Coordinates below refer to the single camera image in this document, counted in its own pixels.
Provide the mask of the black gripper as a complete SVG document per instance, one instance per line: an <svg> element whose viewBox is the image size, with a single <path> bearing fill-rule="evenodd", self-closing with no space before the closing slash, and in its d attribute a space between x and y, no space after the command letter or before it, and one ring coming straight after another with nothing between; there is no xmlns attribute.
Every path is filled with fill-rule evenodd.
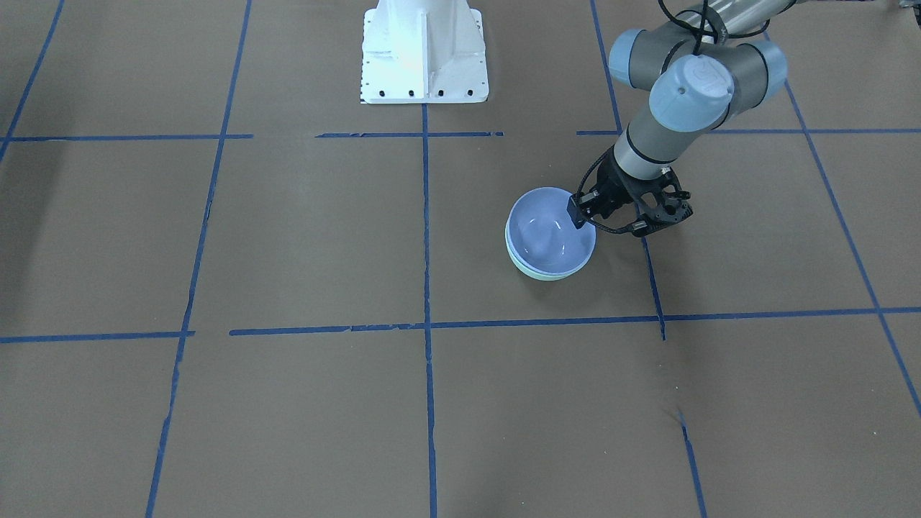
<svg viewBox="0 0 921 518"><path fill-rule="evenodd" d="M580 191L580 196L570 196L567 200L567 214L577 230L589 225L596 216L608 219L614 211L626 204L635 205L637 221L647 219L638 198L643 195L640 188L647 187L648 181L626 173L615 160L612 147L586 171L580 181L581 188L592 173L596 174L594 186L588 191Z"/></svg>

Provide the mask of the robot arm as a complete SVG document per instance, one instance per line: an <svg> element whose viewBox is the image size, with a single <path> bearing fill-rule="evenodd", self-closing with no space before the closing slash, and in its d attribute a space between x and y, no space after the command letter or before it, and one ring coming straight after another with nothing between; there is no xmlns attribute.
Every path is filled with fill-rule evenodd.
<svg viewBox="0 0 921 518"><path fill-rule="evenodd" d="M691 194L672 165L694 141L776 95L787 59L758 40L791 1L702 1L654 30L622 33L608 70L648 92L647 105L622 128L595 164L592 187L579 184L567 202L575 227L595 226L638 238L693 215Z"/></svg>

